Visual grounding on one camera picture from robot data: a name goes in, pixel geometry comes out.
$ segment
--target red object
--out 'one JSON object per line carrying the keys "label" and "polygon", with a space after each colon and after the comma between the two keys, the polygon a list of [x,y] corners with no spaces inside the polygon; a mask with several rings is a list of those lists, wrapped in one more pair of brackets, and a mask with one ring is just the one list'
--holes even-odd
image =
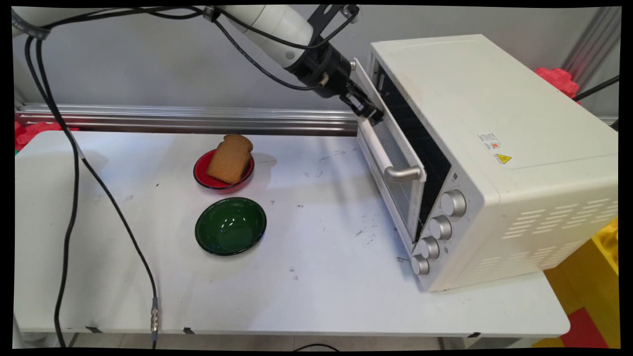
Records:
{"label": "red object", "polygon": [[[70,129],[71,131],[79,131],[79,129]],[[15,122],[15,149],[22,150],[33,137],[44,131],[61,131],[61,126],[57,123],[47,124],[39,122],[35,125],[22,127],[17,121]]]}
{"label": "red object", "polygon": [[572,75],[566,70],[560,68],[554,68],[552,70],[538,68],[536,74],[570,98],[576,96],[578,89],[580,89],[578,84],[572,81]]}
{"label": "red object", "polygon": [[565,347],[609,348],[585,308],[569,315],[571,328],[560,337]]}
{"label": "red object", "polygon": [[246,166],[246,170],[244,174],[242,174],[242,179],[235,183],[229,184],[221,181],[220,179],[215,179],[212,176],[206,173],[206,169],[209,167],[209,163],[211,163],[211,159],[215,154],[215,149],[213,151],[205,153],[202,157],[198,158],[196,165],[194,166],[194,178],[196,182],[198,182],[201,186],[205,188],[214,189],[220,194],[233,193],[234,191],[242,189],[246,186],[246,181],[253,174],[253,169],[255,168],[255,161],[253,157],[251,157],[251,161]]}

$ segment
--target oven door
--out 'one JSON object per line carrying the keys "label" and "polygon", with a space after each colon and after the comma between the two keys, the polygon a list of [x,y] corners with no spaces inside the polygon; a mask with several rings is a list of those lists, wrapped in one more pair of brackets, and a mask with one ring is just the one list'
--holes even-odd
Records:
{"label": "oven door", "polygon": [[367,118],[358,118],[358,142],[398,233],[411,252],[421,225],[418,220],[427,173],[360,62],[354,60],[352,79],[384,112],[382,121],[374,126]]}

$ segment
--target floor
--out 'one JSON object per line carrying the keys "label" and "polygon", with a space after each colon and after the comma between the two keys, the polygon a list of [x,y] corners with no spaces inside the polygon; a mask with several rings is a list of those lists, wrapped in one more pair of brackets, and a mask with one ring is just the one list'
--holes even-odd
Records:
{"label": "floor", "polygon": [[[72,347],[150,348],[149,334],[91,334],[65,335]],[[340,351],[406,351],[440,350],[437,338],[373,337],[373,336],[246,336],[246,335],[185,335],[161,334],[159,349],[172,350],[228,350],[228,351],[293,351],[299,347],[323,343]],[[331,351],[319,346],[305,351]]]}

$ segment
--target black cable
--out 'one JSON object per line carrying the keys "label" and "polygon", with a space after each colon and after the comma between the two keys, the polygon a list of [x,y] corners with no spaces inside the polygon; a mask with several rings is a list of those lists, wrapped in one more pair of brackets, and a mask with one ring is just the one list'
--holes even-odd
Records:
{"label": "black cable", "polygon": [[[55,105],[52,97],[49,97],[44,92],[42,85],[37,79],[35,68],[33,67],[33,61],[31,60],[31,54],[30,54],[32,42],[33,42],[33,37],[29,37],[25,44],[25,56],[27,59],[28,69],[30,70],[31,75],[33,76],[33,80],[35,81],[35,84],[37,85],[38,90],[42,94],[42,98],[44,99],[48,107],[51,109],[53,116],[55,116],[55,119],[57,120],[58,118],[61,118],[61,115],[59,114],[59,110],[57,109],[57,106]],[[63,252],[63,265],[62,265],[62,271],[61,271],[60,291],[57,295],[57,301],[55,303],[55,312],[54,312],[54,318],[53,318],[54,324],[55,324],[55,333],[57,334],[57,339],[60,343],[60,346],[66,347],[66,341],[64,340],[64,337],[61,334],[60,309],[61,309],[61,300],[64,295],[64,290],[66,289],[66,278],[68,276],[68,250],[70,247],[70,235],[75,225],[75,219],[77,218],[77,200],[78,200],[78,192],[79,192],[79,155],[77,151],[78,150],[77,144],[75,140],[73,139],[73,137],[71,136],[70,131],[68,130],[68,127],[66,126],[66,123],[63,122],[63,120],[61,121],[58,120],[58,122],[60,123],[60,126],[63,129],[64,133],[66,134],[68,140],[70,141],[70,145],[72,146],[73,162],[74,162],[74,167],[75,167],[75,182],[73,185],[73,206],[70,213],[70,221],[68,222],[68,227],[66,228],[66,235],[64,237],[64,252]]]}
{"label": "black cable", "polygon": [[302,86],[295,86],[292,85],[290,83],[286,83],[283,80],[277,78],[276,76],[272,75],[271,73],[269,73],[267,70],[265,70],[259,63],[255,62],[254,59],[252,59],[246,52],[244,52],[244,50],[237,44],[237,42],[233,39],[233,37],[231,37],[231,35],[229,35],[229,33],[226,31],[226,29],[224,28],[224,26],[222,26],[220,24],[220,22],[215,21],[214,22],[215,25],[220,29],[220,31],[222,31],[222,33],[224,34],[224,36],[226,36],[226,38],[233,44],[233,46],[235,46],[235,48],[237,48],[237,50],[249,61],[251,62],[251,64],[253,64],[257,69],[260,70],[260,72],[264,73],[268,78],[271,78],[272,80],[278,82],[279,84],[283,85],[284,87],[288,87],[290,89],[295,89],[295,90],[301,90],[301,91],[309,91],[309,90],[314,90],[314,89],[319,89],[321,87],[323,87],[323,85],[319,84],[316,86],[311,86],[311,87],[302,87]]}
{"label": "black cable", "polygon": [[302,44],[296,44],[296,43],[292,43],[289,41],[286,41],[284,39],[281,39],[279,37],[275,37],[271,34],[267,34],[266,32],[262,31],[262,30],[258,30],[254,27],[251,27],[249,25],[246,25],[244,22],[241,22],[240,20],[238,20],[235,16],[231,15],[230,13],[227,13],[225,10],[221,9],[221,8],[217,8],[215,9],[215,11],[223,14],[224,16],[228,17],[229,19],[233,20],[233,22],[237,23],[240,26],[243,26],[247,29],[249,29],[250,31],[255,32],[256,34],[260,34],[268,39],[271,39],[275,42],[279,42],[281,44],[285,44],[286,46],[289,47],[294,47],[294,48],[299,48],[299,49],[315,49],[315,48],[319,48],[321,46],[323,46],[324,44],[330,42],[331,39],[334,38],[334,36],[336,36],[340,31],[342,31],[347,25],[349,25],[358,15],[358,13],[360,12],[360,10],[357,8],[354,13],[352,13],[352,15],[341,25],[339,26],[337,29],[335,29],[329,36],[327,36],[322,42],[319,42],[318,44],[314,44],[312,46],[304,46]]}
{"label": "black cable", "polygon": [[[42,26],[42,27],[44,27],[45,29],[52,29],[52,28],[60,26],[60,25],[66,25],[67,23],[86,22],[86,21],[92,21],[92,20],[100,20],[100,19],[103,19],[103,18],[112,18],[112,17],[119,17],[119,16],[126,16],[126,15],[136,15],[136,14],[141,14],[141,13],[149,13],[150,15],[154,15],[154,16],[158,15],[159,17],[176,18],[176,19],[191,18],[190,16],[195,17],[195,16],[202,15],[202,13],[203,13],[202,10],[200,10],[199,8],[197,8],[195,6],[157,6],[157,7],[153,7],[153,8],[133,8],[132,10],[117,11],[115,13],[105,13],[105,14],[98,15],[98,13],[100,13],[100,12],[111,11],[111,10],[116,10],[116,9],[122,9],[122,8],[99,10],[99,11],[95,11],[93,13],[88,13],[88,14],[84,14],[84,15],[74,16],[74,17],[71,17],[71,18],[65,18],[64,20],[53,22],[53,23],[51,23],[49,25]],[[170,10],[177,10],[177,9],[192,10],[192,11],[195,12],[195,16],[193,16],[194,14],[191,14],[191,15],[156,14],[159,11],[170,11]]]}
{"label": "black cable", "polygon": [[618,74],[618,75],[616,75],[615,77],[613,77],[613,78],[611,78],[611,79],[607,80],[606,82],[604,82],[604,83],[600,83],[600,84],[596,85],[595,87],[593,87],[593,88],[591,88],[591,89],[588,89],[588,90],[586,90],[586,91],[584,91],[584,92],[582,92],[582,93],[580,93],[580,94],[578,94],[578,95],[574,96],[574,97],[573,97],[573,100],[574,100],[574,101],[580,101],[580,100],[583,100],[584,98],[586,98],[586,97],[590,96],[591,94],[597,93],[597,92],[599,92],[600,90],[602,90],[602,89],[604,89],[604,88],[606,88],[606,87],[608,87],[608,86],[610,86],[610,85],[612,85],[612,84],[615,84],[615,83],[617,83],[617,82],[619,82],[619,81],[620,81],[620,75]]}
{"label": "black cable", "polygon": [[301,351],[301,350],[303,350],[304,348],[313,347],[313,346],[323,346],[323,347],[327,347],[327,348],[329,348],[329,349],[331,349],[331,350],[334,350],[334,351],[339,351],[337,348],[332,347],[332,346],[330,346],[330,345],[326,345],[326,344],[324,344],[324,343],[311,343],[310,345],[306,345],[306,346],[299,347],[298,349],[293,350],[293,352],[296,352],[296,351]]}
{"label": "black cable", "polygon": [[[51,28],[53,28],[55,26],[62,25],[64,23],[83,22],[83,21],[95,20],[95,19],[98,19],[98,18],[107,18],[107,17],[116,17],[116,16],[123,16],[123,15],[132,15],[134,13],[151,13],[150,11],[174,10],[175,8],[192,8],[192,7],[191,6],[160,7],[160,8],[152,8],[152,9],[137,9],[137,10],[133,10],[133,11],[120,11],[118,13],[113,13],[113,14],[93,15],[95,13],[99,13],[99,12],[105,11],[105,10],[101,10],[101,11],[95,11],[92,14],[85,14],[85,15],[75,16],[73,18],[63,20],[61,22],[50,24],[50,25],[48,25],[48,27],[51,29]],[[160,17],[165,17],[165,18],[185,18],[185,17],[186,18],[191,18],[191,17],[194,17],[194,15],[195,16],[201,15],[202,11],[200,9],[197,9],[197,8],[194,8],[194,9],[197,10],[197,11],[194,12],[194,14],[183,15],[183,16],[154,14],[154,13],[151,13],[151,14],[152,15],[161,15]],[[28,65],[28,68],[30,70],[31,76],[33,76],[33,80],[34,80],[34,82],[35,82],[35,84],[36,84],[36,86],[37,86],[42,98],[44,99],[44,101],[48,105],[49,109],[51,110],[51,113],[53,114],[53,117],[55,118],[57,123],[59,123],[60,127],[62,128],[62,130],[66,134],[68,140],[70,141],[70,144],[71,144],[71,147],[72,147],[72,150],[73,150],[73,161],[74,161],[74,169],[75,169],[75,177],[74,177],[75,180],[74,180],[74,187],[73,187],[73,206],[72,206],[72,210],[71,210],[70,221],[68,223],[68,227],[66,228],[66,234],[65,234],[65,237],[64,237],[62,278],[61,278],[60,290],[59,290],[59,293],[58,293],[58,297],[57,297],[57,301],[56,301],[56,305],[55,305],[55,311],[54,311],[55,333],[56,333],[56,335],[58,337],[58,341],[60,343],[60,346],[61,347],[66,347],[65,340],[63,339],[63,335],[61,333],[60,310],[61,310],[61,301],[63,299],[63,294],[64,294],[64,291],[65,291],[65,288],[66,288],[66,280],[67,280],[67,277],[68,277],[68,255],[69,255],[69,249],[70,249],[70,235],[72,233],[72,229],[73,229],[73,227],[75,225],[75,221],[76,221],[76,218],[77,218],[78,187],[79,187],[79,163],[78,163],[78,161],[79,161],[80,150],[79,150],[79,147],[77,146],[77,142],[75,141],[74,137],[72,136],[72,133],[70,132],[66,122],[64,121],[63,117],[61,116],[61,113],[59,111],[59,108],[57,107],[57,104],[55,103],[55,101],[53,99],[53,94],[51,92],[51,88],[50,88],[48,79],[46,77],[46,71],[44,69],[44,61],[42,59],[42,41],[41,40],[37,41],[37,44],[36,44],[36,55],[37,55],[37,63],[38,63],[38,67],[39,67],[40,77],[41,77],[42,83],[40,83],[40,80],[38,79],[37,73],[36,73],[35,68],[33,66],[33,61],[32,61],[31,53],[30,53],[30,48],[31,48],[32,42],[33,42],[33,37],[29,37],[26,40],[26,43],[25,43],[25,57],[26,57],[26,60],[27,60],[27,65]],[[136,252],[139,254],[139,256],[141,258],[141,261],[142,261],[143,265],[145,266],[145,269],[147,271],[147,275],[149,276],[149,280],[150,280],[151,286],[152,286],[153,307],[154,307],[158,303],[157,302],[158,298],[157,298],[157,292],[156,292],[156,284],[154,282],[154,277],[153,277],[153,275],[151,273],[151,270],[149,269],[149,266],[147,264],[145,256],[142,254],[141,249],[139,248],[139,245],[136,242],[136,239],[134,238],[134,235],[132,234],[132,230],[131,230],[130,226],[127,224],[127,221],[125,220],[125,217],[123,216],[123,213],[121,212],[118,204],[116,203],[116,201],[115,201],[114,197],[112,196],[112,194],[110,193],[109,189],[106,187],[105,183],[101,180],[99,175],[90,166],[90,163],[88,163],[86,158],[83,157],[83,153],[81,155],[82,155],[82,162],[84,163],[84,165],[86,166],[88,171],[90,171],[90,173],[94,176],[94,178],[98,181],[99,185],[103,188],[105,193],[110,198],[110,201],[114,205],[114,208],[115,208],[117,214],[119,215],[119,218],[121,218],[121,221],[123,222],[128,234],[130,236],[130,239],[132,240],[132,243],[134,244],[134,248],[136,249]],[[156,335],[153,335],[152,348],[156,348]]]}

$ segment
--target silver handle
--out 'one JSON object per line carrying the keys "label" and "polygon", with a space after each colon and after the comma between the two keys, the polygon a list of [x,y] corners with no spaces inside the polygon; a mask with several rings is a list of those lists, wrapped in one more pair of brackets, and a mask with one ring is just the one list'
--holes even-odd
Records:
{"label": "silver handle", "polygon": [[384,175],[391,182],[406,182],[420,179],[422,176],[422,170],[418,166],[413,166],[403,169],[395,169],[394,167],[385,168]]}

